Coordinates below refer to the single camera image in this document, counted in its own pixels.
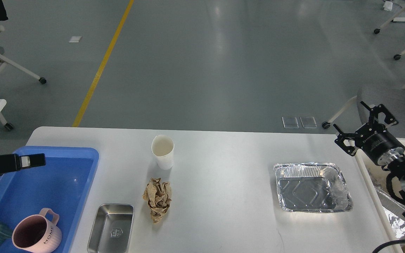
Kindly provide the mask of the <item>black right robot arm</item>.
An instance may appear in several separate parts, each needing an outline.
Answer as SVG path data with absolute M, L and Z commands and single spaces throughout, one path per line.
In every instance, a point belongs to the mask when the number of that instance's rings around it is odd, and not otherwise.
M 387 129 L 388 126 L 397 125 L 398 120 L 384 104 L 370 107 L 361 102 L 361 105 L 369 112 L 368 121 L 353 133 L 345 133 L 334 124 L 338 132 L 335 143 L 350 156 L 362 150 L 375 165 L 388 171 L 387 191 L 394 200 L 405 206 L 405 146 Z

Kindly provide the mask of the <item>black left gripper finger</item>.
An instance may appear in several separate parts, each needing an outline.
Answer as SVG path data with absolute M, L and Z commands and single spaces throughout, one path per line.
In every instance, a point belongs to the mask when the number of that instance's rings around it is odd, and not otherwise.
M 5 173 L 20 171 L 27 168 L 35 168 L 46 165 L 45 154 L 29 154 L 20 156 L 18 154 L 0 155 L 0 176 Z

